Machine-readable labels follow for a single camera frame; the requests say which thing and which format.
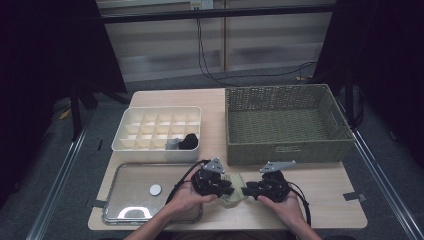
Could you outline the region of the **black metal stand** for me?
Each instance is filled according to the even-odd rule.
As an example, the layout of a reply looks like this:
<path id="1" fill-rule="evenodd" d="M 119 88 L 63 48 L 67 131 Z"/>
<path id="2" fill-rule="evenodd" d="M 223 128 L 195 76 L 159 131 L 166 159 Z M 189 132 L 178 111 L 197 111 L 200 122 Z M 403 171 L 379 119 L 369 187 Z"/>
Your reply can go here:
<path id="1" fill-rule="evenodd" d="M 94 96 L 95 93 L 101 93 L 121 104 L 130 103 L 128 98 L 113 92 L 105 86 L 90 81 L 74 80 L 69 93 L 73 121 L 73 141 L 77 140 L 83 130 L 79 103 L 82 103 L 88 110 L 95 110 L 98 106 L 98 101 Z"/>
<path id="2" fill-rule="evenodd" d="M 363 99 L 360 89 L 354 84 L 354 74 L 351 67 L 346 68 L 345 110 L 351 128 L 358 127 L 363 120 Z"/>

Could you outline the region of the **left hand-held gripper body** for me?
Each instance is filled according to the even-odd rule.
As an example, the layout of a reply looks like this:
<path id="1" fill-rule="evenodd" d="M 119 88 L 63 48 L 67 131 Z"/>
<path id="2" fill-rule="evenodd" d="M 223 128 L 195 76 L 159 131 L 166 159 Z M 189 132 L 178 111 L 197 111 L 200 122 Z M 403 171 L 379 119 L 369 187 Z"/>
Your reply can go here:
<path id="1" fill-rule="evenodd" d="M 201 196 L 217 195 L 221 197 L 225 190 L 220 185 L 221 175 L 225 170 L 219 158 L 207 160 L 206 163 L 191 177 L 194 190 Z"/>

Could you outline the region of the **black sock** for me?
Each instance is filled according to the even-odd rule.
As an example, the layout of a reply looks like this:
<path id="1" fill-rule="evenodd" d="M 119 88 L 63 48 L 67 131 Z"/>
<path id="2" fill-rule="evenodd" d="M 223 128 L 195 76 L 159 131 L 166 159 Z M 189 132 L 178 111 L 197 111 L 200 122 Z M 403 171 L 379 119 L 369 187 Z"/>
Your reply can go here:
<path id="1" fill-rule="evenodd" d="M 199 140 L 194 133 L 188 134 L 179 144 L 180 150 L 193 150 L 199 144 Z"/>

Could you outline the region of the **clear plastic lid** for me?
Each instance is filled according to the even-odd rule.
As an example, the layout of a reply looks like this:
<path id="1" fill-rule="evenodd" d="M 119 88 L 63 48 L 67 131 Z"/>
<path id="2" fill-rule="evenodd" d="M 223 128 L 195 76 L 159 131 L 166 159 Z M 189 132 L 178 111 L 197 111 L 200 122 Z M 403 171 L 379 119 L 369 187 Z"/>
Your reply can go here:
<path id="1" fill-rule="evenodd" d="M 147 222 L 165 205 L 174 185 L 190 167 L 190 164 L 120 165 L 103 208 L 104 223 L 130 226 Z"/>

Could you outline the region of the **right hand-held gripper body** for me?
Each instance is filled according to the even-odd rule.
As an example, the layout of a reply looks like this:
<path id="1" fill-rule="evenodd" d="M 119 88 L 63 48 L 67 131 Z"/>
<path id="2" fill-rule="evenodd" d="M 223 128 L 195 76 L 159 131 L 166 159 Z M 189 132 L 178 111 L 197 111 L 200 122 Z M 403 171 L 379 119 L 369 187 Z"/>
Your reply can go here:
<path id="1" fill-rule="evenodd" d="M 259 182 L 257 197 L 266 196 L 273 202 L 284 201 L 290 192 L 290 187 L 284 178 L 282 170 L 294 166 L 295 164 L 295 161 L 268 161 L 260 169 L 262 180 Z"/>

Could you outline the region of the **white divided storage box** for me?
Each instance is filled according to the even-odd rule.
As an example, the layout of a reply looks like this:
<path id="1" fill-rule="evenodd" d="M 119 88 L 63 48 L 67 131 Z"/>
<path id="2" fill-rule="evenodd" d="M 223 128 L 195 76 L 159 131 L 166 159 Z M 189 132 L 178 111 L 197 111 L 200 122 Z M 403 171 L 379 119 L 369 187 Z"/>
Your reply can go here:
<path id="1" fill-rule="evenodd" d="M 113 152 L 124 162 L 179 163 L 196 161 L 200 155 L 202 110 L 198 106 L 132 107 L 124 111 Z M 194 133 L 193 150 L 166 150 L 168 139 L 181 141 Z"/>

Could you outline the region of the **black horizontal bar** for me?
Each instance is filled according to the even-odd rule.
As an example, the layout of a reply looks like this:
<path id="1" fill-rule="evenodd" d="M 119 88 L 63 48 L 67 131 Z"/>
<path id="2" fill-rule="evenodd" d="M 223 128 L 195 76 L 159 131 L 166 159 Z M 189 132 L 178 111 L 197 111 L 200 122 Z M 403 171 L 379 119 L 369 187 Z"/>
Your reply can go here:
<path id="1" fill-rule="evenodd" d="M 130 22 L 153 22 L 188 19 L 208 19 L 222 17 L 245 17 L 262 15 L 285 15 L 285 14 L 306 14 L 324 13 L 336 10 L 335 4 L 320 5 L 295 5 L 260 8 L 234 8 L 215 10 L 188 10 L 177 12 L 129 14 L 129 15 L 106 15 L 98 18 L 104 24 L 130 23 Z"/>

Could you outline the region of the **metal floor rail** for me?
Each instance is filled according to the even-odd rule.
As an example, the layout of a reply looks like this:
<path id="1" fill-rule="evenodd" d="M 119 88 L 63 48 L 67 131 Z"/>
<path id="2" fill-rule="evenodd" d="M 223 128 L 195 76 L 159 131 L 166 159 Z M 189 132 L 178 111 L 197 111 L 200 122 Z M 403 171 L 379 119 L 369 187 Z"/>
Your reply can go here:
<path id="1" fill-rule="evenodd" d="M 57 207 L 59 198 L 64 190 L 70 171 L 84 143 L 86 133 L 87 128 L 84 127 L 72 141 L 63 164 L 55 178 L 46 200 L 42 205 L 41 210 L 38 212 L 35 221 L 30 228 L 26 240 L 43 240 L 47 227 Z"/>
<path id="2" fill-rule="evenodd" d="M 353 129 L 355 158 L 347 171 L 361 201 L 367 226 L 361 240 L 424 240 L 424 169 L 368 103 Z"/>

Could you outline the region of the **person's right hand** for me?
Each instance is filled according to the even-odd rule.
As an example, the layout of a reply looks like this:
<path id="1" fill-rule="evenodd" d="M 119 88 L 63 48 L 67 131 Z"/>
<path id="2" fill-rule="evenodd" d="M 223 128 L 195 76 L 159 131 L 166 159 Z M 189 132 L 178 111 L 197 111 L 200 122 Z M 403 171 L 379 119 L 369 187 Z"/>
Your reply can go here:
<path id="1" fill-rule="evenodd" d="M 290 192 L 286 197 L 286 200 L 280 203 L 273 202 L 266 196 L 262 195 L 258 197 L 258 200 L 263 205 L 271 209 L 290 230 L 305 230 L 308 227 L 300 209 L 298 197 L 295 193 Z"/>

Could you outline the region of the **black curtain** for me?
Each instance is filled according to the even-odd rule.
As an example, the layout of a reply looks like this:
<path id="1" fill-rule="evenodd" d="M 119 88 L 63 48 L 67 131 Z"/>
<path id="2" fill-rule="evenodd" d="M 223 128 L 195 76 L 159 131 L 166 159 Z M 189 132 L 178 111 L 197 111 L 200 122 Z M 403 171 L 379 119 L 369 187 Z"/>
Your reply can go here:
<path id="1" fill-rule="evenodd" d="M 96 0 L 0 0 L 0 207 L 26 173 L 62 98 L 125 83 Z"/>
<path id="2" fill-rule="evenodd" d="M 314 76 L 350 80 L 424 168 L 424 0 L 335 0 Z"/>

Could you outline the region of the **person's left hand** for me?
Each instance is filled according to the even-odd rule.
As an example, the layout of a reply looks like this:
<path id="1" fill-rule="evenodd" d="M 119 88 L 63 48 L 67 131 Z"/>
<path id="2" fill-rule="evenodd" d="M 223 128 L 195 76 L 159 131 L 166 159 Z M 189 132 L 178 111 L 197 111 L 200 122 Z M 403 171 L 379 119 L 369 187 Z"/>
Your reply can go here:
<path id="1" fill-rule="evenodd" d="M 185 181 L 177 190 L 169 203 L 163 207 L 168 220 L 174 219 L 203 203 L 210 203 L 217 199 L 216 194 L 202 196 L 198 194 L 190 181 Z"/>

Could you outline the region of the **white wall socket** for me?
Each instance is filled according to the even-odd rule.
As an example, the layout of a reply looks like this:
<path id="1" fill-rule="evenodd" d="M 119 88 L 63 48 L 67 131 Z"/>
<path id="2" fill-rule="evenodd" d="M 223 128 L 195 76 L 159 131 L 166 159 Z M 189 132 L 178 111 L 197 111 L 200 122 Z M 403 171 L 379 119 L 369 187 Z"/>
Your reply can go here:
<path id="1" fill-rule="evenodd" d="M 211 10 L 214 8 L 213 0 L 190 0 L 191 10 Z"/>

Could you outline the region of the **green woven basket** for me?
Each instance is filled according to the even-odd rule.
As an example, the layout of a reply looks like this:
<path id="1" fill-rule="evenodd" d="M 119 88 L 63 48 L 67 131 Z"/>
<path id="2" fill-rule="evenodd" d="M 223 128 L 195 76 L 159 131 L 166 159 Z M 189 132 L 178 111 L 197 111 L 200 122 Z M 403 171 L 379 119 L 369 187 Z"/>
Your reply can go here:
<path id="1" fill-rule="evenodd" d="M 340 162 L 354 137 L 325 84 L 225 90 L 230 165 Z"/>

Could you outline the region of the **beige sock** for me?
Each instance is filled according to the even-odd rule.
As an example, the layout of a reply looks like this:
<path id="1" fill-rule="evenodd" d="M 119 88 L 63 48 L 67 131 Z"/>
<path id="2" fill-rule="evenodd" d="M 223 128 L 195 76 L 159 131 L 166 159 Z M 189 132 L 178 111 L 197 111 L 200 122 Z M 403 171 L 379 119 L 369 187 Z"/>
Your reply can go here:
<path id="1" fill-rule="evenodd" d="M 242 189 L 245 187 L 245 182 L 239 173 L 225 174 L 224 179 L 231 182 L 231 187 L 234 189 L 233 196 L 244 198 Z"/>
<path id="2" fill-rule="evenodd" d="M 241 203 L 242 201 L 244 201 L 245 199 L 246 199 L 246 196 L 244 196 L 242 193 L 234 192 L 231 195 L 222 195 L 218 199 L 218 202 L 224 208 L 234 208 L 239 203 Z"/>

